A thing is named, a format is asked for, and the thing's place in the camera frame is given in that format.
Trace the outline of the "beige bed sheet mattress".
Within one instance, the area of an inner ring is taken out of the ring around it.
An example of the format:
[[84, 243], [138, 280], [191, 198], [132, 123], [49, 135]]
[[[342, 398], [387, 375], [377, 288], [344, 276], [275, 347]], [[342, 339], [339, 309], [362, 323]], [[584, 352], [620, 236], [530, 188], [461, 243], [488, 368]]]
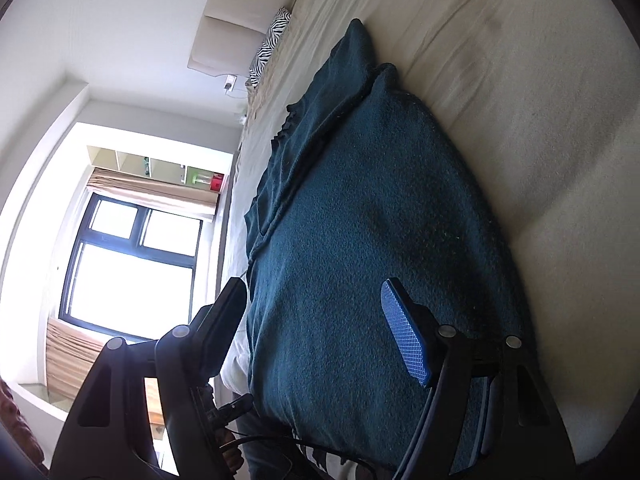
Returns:
[[248, 108], [224, 274], [246, 268], [244, 216], [286, 107], [354, 18], [480, 182], [589, 460], [639, 389], [638, 44], [611, 0], [296, 0]]

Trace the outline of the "dark teal knitted sweater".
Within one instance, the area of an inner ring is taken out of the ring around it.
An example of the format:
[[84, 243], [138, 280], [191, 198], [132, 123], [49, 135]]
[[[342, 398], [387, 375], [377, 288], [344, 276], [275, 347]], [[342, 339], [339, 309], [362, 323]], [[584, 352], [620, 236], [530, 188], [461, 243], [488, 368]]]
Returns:
[[532, 318], [477, 180], [352, 21], [288, 107], [246, 214], [248, 386], [299, 437], [397, 467], [428, 392], [381, 307], [398, 278], [438, 322], [521, 339]]

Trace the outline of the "white wall shelf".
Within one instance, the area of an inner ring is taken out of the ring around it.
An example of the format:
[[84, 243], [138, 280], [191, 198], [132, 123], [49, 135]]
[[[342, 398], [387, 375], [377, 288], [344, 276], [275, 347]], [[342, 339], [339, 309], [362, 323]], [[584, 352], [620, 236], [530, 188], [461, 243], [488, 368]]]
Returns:
[[210, 179], [217, 172], [178, 162], [166, 162], [166, 160], [149, 156], [129, 154], [111, 148], [88, 146], [87, 151], [89, 160], [95, 167], [206, 191], [210, 191]]

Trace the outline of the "red box on shelf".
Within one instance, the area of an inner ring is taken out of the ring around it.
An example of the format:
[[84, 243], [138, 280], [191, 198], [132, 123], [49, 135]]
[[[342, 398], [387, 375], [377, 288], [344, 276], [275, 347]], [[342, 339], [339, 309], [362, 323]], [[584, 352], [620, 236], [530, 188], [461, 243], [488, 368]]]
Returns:
[[220, 174], [219, 172], [215, 172], [212, 175], [212, 178], [210, 179], [209, 189], [212, 192], [219, 193], [221, 188], [222, 188], [222, 184], [223, 183], [224, 183], [224, 174]]

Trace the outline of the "beige padded headboard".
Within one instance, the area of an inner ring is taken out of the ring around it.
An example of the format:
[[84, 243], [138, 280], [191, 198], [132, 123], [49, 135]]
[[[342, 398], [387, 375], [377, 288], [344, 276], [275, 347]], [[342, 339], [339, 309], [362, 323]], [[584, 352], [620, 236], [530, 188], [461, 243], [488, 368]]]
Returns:
[[295, 0], [207, 0], [188, 67], [209, 76], [248, 75], [250, 63], [282, 8]]

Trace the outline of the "black framed window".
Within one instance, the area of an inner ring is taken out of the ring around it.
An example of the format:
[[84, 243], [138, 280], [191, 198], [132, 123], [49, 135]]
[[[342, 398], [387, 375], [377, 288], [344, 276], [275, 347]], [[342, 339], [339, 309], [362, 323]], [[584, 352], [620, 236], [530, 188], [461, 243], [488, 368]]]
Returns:
[[92, 194], [65, 273], [63, 321], [133, 340], [193, 316], [203, 221]]

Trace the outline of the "zebra print pillow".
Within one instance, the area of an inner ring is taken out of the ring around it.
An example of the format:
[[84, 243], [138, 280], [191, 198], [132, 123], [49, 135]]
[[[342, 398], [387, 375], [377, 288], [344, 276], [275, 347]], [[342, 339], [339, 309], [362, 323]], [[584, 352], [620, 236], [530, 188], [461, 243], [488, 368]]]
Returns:
[[262, 74], [264, 73], [271, 55], [273, 55], [274, 50], [276, 50], [285, 29], [288, 27], [290, 19], [291, 12], [287, 8], [280, 8], [274, 16], [267, 29], [264, 40], [262, 40], [252, 62], [250, 62], [250, 68], [248, 69], [245, 84], [247, 88], [255, 89], [260, 83]]

